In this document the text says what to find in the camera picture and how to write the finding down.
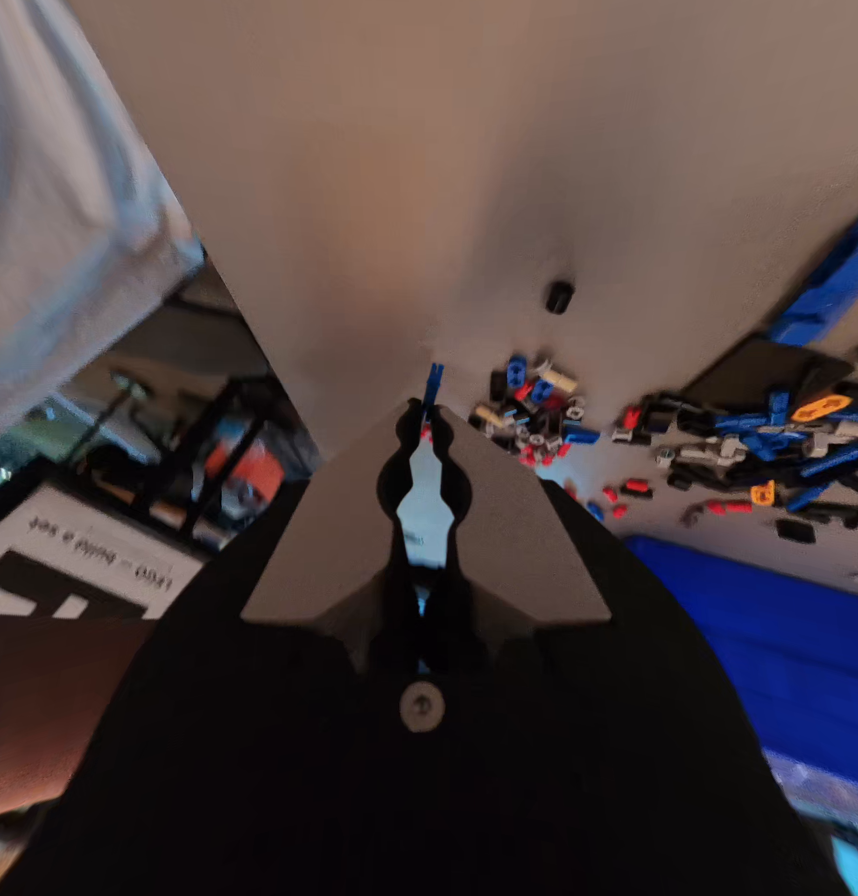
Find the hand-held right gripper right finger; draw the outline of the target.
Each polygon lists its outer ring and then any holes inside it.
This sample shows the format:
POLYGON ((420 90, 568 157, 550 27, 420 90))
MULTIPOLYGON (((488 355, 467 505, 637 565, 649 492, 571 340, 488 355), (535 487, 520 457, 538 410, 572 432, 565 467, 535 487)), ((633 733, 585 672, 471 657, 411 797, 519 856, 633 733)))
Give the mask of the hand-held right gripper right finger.
POLYGON ((508 643, 610 623, 544 484, 449 409, 432 418, 445 569, 429 596, 429 667, 479 673, 508 643))

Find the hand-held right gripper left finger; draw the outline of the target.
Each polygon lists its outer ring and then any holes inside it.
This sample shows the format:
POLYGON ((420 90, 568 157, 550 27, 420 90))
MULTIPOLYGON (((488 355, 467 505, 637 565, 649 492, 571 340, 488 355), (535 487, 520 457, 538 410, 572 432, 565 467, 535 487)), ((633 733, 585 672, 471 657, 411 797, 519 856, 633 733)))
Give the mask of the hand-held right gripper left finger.
POLYGON ((398 508, 423 405, 394 407, 313 474, 242 610, 332 637, 358 670, 415 668, 421 621, 398 508))

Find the scattered red lego pins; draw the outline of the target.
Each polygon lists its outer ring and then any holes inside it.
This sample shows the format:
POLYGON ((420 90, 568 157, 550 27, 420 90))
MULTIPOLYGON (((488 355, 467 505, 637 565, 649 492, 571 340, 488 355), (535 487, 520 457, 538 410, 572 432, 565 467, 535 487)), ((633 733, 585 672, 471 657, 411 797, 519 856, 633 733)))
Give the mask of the scattered red lego pins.
MULTIPOLYGON (((693 506, 688 514, 692 520, 706 512, 718 516, 727 514, 751 513, 753 500, 748 497, 735 497, 731 489, 720 488, 720 483, 713 481, 700 481, 688 476, 671 475, 666 480, 666 486, 682 494, 691 491, 693 487, 705 487, 717 495, 700 505, 693 506)), ((601 523, 610 520, 618 521, 627 515, 630 501, 651 501, 656 496, 656 490, 647 479, 629 478, 619 487, 605 486, 601 489, 602 504, 593 500, 586 500, 584 506, 588 513, 601 523)))

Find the pile of small mixed lego pieces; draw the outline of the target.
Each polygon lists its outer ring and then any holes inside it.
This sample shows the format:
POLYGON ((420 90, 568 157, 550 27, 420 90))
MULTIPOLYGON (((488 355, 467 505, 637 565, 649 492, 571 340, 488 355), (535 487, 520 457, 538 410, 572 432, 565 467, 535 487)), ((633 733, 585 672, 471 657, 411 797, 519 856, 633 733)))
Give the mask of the pile of small mixed lego pieces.
POLYGON ((468 425, 540 471, 574 448, 599 442, 601 432, 586 425, 585 414, 578 382, 551 358, 514 353, 489 375, 486 397, 469 413, 468 425))

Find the pile of blue black lego beams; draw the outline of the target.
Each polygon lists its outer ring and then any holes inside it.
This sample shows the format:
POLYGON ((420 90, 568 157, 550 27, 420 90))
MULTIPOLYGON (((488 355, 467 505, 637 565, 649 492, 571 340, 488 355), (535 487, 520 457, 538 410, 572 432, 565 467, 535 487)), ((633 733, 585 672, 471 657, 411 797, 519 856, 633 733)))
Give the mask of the pile of blue black lego beams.
POLYGON ((653 393, 625 408, 610 441, 647 450, 665 487, 702 494, 679 518, 686 530, 764 511, 780 538, 811 545, 818 527, 858 531, 858 382, 799 395, 773 386, 760 404, 730 411, 653 393))

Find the blue lego panel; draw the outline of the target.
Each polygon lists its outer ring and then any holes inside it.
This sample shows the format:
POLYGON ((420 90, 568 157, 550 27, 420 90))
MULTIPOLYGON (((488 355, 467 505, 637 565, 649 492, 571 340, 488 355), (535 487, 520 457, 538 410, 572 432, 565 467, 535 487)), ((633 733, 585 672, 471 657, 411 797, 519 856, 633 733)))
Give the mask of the blue lego panel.
POLYGON ((804 347, 822 340, 858 301, 858 219, 810 273, 765 330, 771 343, 804 347))

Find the orange red object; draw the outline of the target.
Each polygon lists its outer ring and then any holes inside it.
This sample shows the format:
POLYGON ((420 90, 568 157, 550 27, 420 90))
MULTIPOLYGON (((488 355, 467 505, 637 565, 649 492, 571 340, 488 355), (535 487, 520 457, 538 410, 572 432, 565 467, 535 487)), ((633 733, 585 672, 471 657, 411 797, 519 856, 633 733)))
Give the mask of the orange red object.
MULTIPOLYGON (((247 433, 253 420, 224 418, 206 449, 203 471, 206 483, 222 467, 247 433)), ((265 423, 245 454, 229 472, 218 494, 211 498, 205 517, 221 526, 245 527, 260 516, 276 497, 286 472, 278 456, 278 429, 265 423)))

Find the white printed tag card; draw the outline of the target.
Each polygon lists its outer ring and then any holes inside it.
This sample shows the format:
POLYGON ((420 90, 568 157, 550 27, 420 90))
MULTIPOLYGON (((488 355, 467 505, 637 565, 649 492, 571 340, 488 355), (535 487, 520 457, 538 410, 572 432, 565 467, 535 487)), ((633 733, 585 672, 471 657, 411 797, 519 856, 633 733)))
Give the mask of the white printed tag card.
POLYGON ((0 616, 154 622, 204 564, 59 487, 38 486, 0 518, 0 616))

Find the blue plastic bin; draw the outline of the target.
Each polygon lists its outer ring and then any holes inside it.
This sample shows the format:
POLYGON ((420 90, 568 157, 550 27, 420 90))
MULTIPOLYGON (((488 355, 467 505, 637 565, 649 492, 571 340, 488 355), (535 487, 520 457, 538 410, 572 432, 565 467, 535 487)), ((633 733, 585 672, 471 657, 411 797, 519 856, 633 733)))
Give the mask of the blue plastic bin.
POLYGON ((765 750, 858 785, 858 595, 647 536, 624 543, 702 631, 765 750))

